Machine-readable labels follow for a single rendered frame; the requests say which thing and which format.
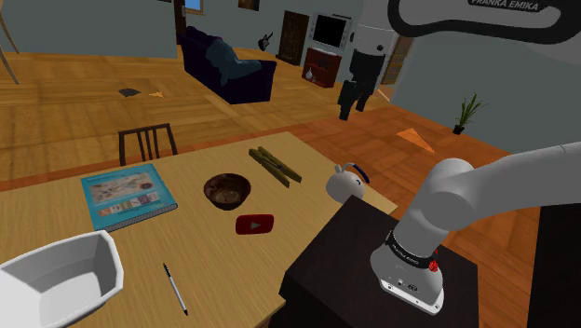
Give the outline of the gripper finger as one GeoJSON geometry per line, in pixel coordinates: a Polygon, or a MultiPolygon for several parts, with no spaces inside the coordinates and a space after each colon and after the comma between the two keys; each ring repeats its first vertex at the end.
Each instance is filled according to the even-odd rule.
{"type": "Polygon", "coordinates": [[[357,83],[346,80],[343,83],[337,102],[340,105],[340,115],[339,115],[340,119],[344,121],[348,119],[351,107],[357,98],[358,98],[357,83]]]}
{"type": "Polygon", "coordinates": [[[374,91],[361,91],[357,96],[356,110],[362,112],[369,98],[373,95],[374,91]]]}

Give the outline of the red low cabinet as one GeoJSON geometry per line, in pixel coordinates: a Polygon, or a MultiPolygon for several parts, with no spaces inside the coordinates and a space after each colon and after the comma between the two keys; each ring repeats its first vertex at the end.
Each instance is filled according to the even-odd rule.
{"type": "Polygon", "coordinates": [[[334,86],[342,57],[318,48],[306,51],[302,78],[322,88],[334,86]]]}

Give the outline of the dark brown door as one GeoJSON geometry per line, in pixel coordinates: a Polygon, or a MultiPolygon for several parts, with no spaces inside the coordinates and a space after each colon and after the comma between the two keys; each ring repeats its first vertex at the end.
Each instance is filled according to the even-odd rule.
{"type": "Polygon", "coordinates": [[[286,10],[276,57],[279,60],[298,66],[301,63],[309,17],[286,10]]]}

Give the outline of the white round kettle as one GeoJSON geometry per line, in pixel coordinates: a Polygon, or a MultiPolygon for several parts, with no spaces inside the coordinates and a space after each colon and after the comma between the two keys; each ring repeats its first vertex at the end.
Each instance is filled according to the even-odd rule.
{"type": "Polygon", "coordinates": [[[363,199],[365,184],[370,182],[365,171],[355,163],[335,165],[335,173],[326,183],[328,195],[339,203],[345,203],[351,196],[363,199]]]}

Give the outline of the olive green clothespin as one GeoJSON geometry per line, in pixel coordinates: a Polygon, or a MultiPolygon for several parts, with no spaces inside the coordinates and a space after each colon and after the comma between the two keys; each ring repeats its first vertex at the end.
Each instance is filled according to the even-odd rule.
{"type": "Polygon", "coordinates": [[[251,148],[249,155],[287,188],[290,187],[290,180],[297,183],[302,181],[300,174],[289,168],[261,146],[257,149],[251,148]]]}

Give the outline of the potted green plant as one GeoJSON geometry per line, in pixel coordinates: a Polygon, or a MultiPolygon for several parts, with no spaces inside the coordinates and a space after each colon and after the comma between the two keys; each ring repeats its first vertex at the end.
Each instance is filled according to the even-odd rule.
{"type": "Polygon", "coordinates": [[[482,106],[486,106],[486,103],[478,101],[477,98],[477,93],[474,93],[470,100],[463,100],[461,103],[461,114],[456,118],[457,123],[454,125],[453,134],[460,135],[466,128],[466,124],[471,123],[471,117],[473,117],[482,106]]]}

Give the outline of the dark blue sofa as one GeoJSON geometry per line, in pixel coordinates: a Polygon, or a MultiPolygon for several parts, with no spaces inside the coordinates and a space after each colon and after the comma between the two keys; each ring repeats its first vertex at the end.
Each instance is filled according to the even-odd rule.
{"type": "Polygon", "coordinates": [[[184,71],[230,104],[269,102],[275,61],[241,60],[219,36],[188,26],[177,34],[184,71]]]}

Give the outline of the dark brown bowl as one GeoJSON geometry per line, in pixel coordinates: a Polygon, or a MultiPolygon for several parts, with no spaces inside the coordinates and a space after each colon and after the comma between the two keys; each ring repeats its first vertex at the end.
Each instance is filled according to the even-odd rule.
{"type": "Polygon", "coordinates": [[[236,173],[221,173],[208,179],[203,187],[206,198],[217,208],[232,211],[249,196],[251,184],[236,173]]]}

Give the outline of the red play button plaque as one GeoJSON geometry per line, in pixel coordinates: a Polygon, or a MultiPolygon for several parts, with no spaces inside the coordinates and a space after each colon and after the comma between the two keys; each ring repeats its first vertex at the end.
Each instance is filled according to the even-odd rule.
{"type": "Polygon", "coordinates": [[[243,214],[236,219],[236,233],[238,235],[269,233],[273,226],[273,214],[243,214]]]}

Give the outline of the dark robot stand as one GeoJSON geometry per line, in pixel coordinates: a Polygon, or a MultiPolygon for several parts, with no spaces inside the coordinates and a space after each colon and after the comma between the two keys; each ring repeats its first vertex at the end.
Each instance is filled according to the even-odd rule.
{"type": "Polygon", "coordinates": [[[286,303],[268,328],[479,328],[478,268],[444,246],[438,314],[381,288],[370,257],[396,223],[358,198],[348,200],[287,269],[279,290],[286,303]]]}

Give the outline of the dark wooden chair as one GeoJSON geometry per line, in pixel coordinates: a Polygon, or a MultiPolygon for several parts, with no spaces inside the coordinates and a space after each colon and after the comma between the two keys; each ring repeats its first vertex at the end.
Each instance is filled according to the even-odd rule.
{"type": "Polygon", "coordinates": [[[154,126],[140,127],[131,130],[121,130],[118,132],[118,159],[121,166],[127,165],[125,137],[130,134],[137,136],[138,145],[142,161],[147,159],[161,158],[157,132],[165,130],[168,138],[172,155],[178,155],[177,145],[174,140],[171,125],[169,123],[157,124],[154,126]]]}

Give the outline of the wooden table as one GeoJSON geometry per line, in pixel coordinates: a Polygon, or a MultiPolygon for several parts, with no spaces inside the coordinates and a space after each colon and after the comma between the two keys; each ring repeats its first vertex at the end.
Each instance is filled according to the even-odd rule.
{"type": "Polygon", "coordinates": [[[284,273],[339,205],[325,189],[335,163],[284,132],[155,161],[178,208],[113,233],[124,286],[72,328],[256,328],[281,307],[284,273]],[[250,155],[265,148],[302,176],[287,188],[250,155]],[[221,173],[249,180],[232,211],[215,207],[205,182],[221,173]],[[264,234],[238,235],[243,214],[273,214],[264,234]],[[180,307],[165,263],[187,306],[180,307]]]}

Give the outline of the teal spiral-bound book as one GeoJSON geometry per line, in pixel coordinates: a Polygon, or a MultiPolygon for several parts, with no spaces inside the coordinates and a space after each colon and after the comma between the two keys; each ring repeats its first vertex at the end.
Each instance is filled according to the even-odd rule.
{"type": "Polygon", "coordinates": [[[81,179],[93,229],[113,232],[178,208],[153,164],[81,179]]]}

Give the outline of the silver pen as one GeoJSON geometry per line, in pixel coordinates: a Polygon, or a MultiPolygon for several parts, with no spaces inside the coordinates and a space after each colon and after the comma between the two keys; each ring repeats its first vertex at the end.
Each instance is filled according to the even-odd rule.
{"type": "Polygon", "coordinates": [[[165,273],[166,273],[166,275],[167,275],[167,277],[168,277],[168,279],[169,279],[169,283],[170,283],[170,285],[171,285],[171,287],[172,287],[172,290],[173,290],[173,292],[175,293],[175,295],[176,295],[176,297],[177,297],[177,300],[178,300],[178,302],[179,302],[179,304],[180,304],[180,307],[181,307],[181,309],[182,309],[182,312],[183,312],[183,313],[184,313],[186,316],[189,316],[189,312],[188,312],[187,306],[185,305],[185,303],[184,303],[184,301],[183,301],[183,299],[182,299],[182,296],[181,296],[181,294],[180,294],[180,291],[179,291],[179,289],[178,289],[178,287],[177,287],[177,285],[176,285],[176,283],[175,283],[175,280],[174,280],[174,279],[173,279],[173,277],[171,276],[171,273],[170,273],[170,271],[169,271],[169,268],[168,268],[168,266],[167,266],[165,263],[163,263],[163,268],[164,268],[164,270],[165,270],[165,273]]]}

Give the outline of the wall television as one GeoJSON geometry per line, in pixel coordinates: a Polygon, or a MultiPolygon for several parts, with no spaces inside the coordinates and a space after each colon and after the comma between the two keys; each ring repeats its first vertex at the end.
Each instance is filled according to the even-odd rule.
{"type": "Polygon", "coordinates": [[[351,23],[352,19],[347,16],[315,12],[308,29],[308,39],[325,46],[343,49],[351,23]]]}

